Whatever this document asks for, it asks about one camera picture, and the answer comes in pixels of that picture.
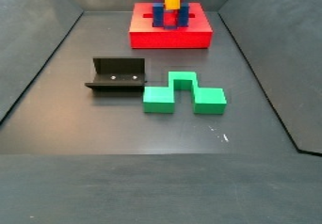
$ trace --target red block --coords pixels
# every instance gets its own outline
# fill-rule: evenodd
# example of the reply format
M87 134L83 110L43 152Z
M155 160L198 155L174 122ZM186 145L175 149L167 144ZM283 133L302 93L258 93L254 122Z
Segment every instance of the red block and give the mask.
M188 27L152 27L152 4L136 3L130 26L132 48L207 48L212 29L199 3L190 3Z

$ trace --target green l-shaped block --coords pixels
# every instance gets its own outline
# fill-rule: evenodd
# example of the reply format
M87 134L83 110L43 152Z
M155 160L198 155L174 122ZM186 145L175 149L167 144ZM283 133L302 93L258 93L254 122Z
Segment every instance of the green l-shaped block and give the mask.
M167 87L146 87L143 111L146 113L175 112L175 90L190 90L195 114L223 114L226 95L222 88L199 88L195 72L168 72Z

